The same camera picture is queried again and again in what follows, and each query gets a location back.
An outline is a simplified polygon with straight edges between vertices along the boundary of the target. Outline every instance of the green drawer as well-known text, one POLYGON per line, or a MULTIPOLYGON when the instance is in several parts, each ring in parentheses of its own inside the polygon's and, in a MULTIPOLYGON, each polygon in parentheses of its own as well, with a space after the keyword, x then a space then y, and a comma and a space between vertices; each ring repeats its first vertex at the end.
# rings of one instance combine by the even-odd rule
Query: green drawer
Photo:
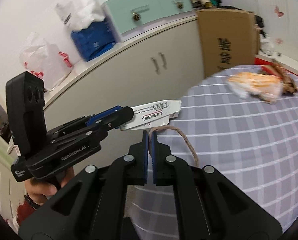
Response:
POLYGON ((158 0, 108 0, 105 4, 119 33, 164 17, 158 0), (140 16, 138 21, 133 19, 133 13, 140 16))
POLYGON ((164 17, 192 10, 190 0, 158 0, 164 17))

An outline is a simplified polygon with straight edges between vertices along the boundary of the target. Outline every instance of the rope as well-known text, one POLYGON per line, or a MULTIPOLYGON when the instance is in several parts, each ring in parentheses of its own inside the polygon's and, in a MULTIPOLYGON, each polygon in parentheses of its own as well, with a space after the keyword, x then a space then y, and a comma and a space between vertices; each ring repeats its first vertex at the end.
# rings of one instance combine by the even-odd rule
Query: rope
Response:
POLYGON ((176 132, 179 133, 179 135, 182 136, 182 138, 184 139, 184 141, 186 142, 187 146, 189 147, 192 155, 193 155, 193 158, 194 158, 194 163, 195 163, 195 166, 197 168, 199 168, 199 158, 198 158, 198 155, 196 154, 196 151, 195 149, 193 148, 193 146, 191 145, 188 137, 178 128, 178 127, 174 127, 172 125, 162 125, 162 126, 158 126, 158 127, 154 127, 150 130, 149 132, 149 153, 151 155, 151 141, 152 141, 152 133, 154 131, 162 131, 162 130, 166 130, 166 129, 169 129, 169 130, 174 130, 176 132))

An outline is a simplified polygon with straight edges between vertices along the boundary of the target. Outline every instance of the human hand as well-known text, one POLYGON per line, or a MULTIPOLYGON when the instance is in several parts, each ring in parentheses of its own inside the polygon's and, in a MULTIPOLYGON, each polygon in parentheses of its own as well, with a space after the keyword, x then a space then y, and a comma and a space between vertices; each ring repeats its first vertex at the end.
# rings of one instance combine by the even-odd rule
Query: human hand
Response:
MULTIPOLYGON (((64 187, 73 177, 73 167, 70 167, 65 171, 60 186, 64 187)), ((25 189, 29 197, 38 205, 43 205, 47 201, 46 196, 53 196, 57 192, 54 185, 45 181, 37 181, 35 178, 25 180, 25 189)))

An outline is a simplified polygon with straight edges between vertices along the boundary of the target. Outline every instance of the silver screw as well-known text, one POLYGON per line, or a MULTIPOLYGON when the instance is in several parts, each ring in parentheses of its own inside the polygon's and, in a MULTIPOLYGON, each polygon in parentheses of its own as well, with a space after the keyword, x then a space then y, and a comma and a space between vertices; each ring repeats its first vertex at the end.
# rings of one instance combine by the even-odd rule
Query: silver screw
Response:
POLYGON ((167 161, 167 162, 169 162, 169 163, 173 163, 173 162, 175 162, 176 161, 176 157, 175 156, 173 156, 173 155, 168 155, 167 157, 165 157, 165 160, 167 161))
POLYGON ((123 157, 123 159, 126 161, 126 162, 132 162, 134 157, 130 154, 127 154, 123 157))
POLYGON ((87 167, 85 167, 85 171, 87 173, 93 173, 96 170, 96 167, 93 165, 88 165, 87 167))
POLYGON ((204 171, 206 173, 214 173, 214 167, 212 167, 212 166, 206 166, 206 167, 204 167, 204 171))

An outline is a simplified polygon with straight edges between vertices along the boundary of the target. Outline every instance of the checkered fabric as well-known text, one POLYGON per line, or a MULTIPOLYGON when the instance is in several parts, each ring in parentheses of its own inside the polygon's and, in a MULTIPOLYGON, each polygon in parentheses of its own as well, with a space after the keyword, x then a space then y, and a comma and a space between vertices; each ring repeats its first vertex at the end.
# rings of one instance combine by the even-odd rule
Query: checkered fabric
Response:
MULTIPOLYGON (((213 165, 286 231, 298 216, 298 96, 282 96, 270 105, 254 97, 240 99, 226 83, 229 76, 259 69, 237 66, 192 87, 182 98, 179 117, 170 125, 187 135, 200 168, 213 165)), ((291 77, 298 86, 298 77, 291 77)), ((194 165, 177 132, 166 130, 158 141, 194 165)), ((172 187, 154 186, 151 159, 148 167, 148 184, 137 187, 130 208, 132 221, 142 239, 178 239, 172 187)))

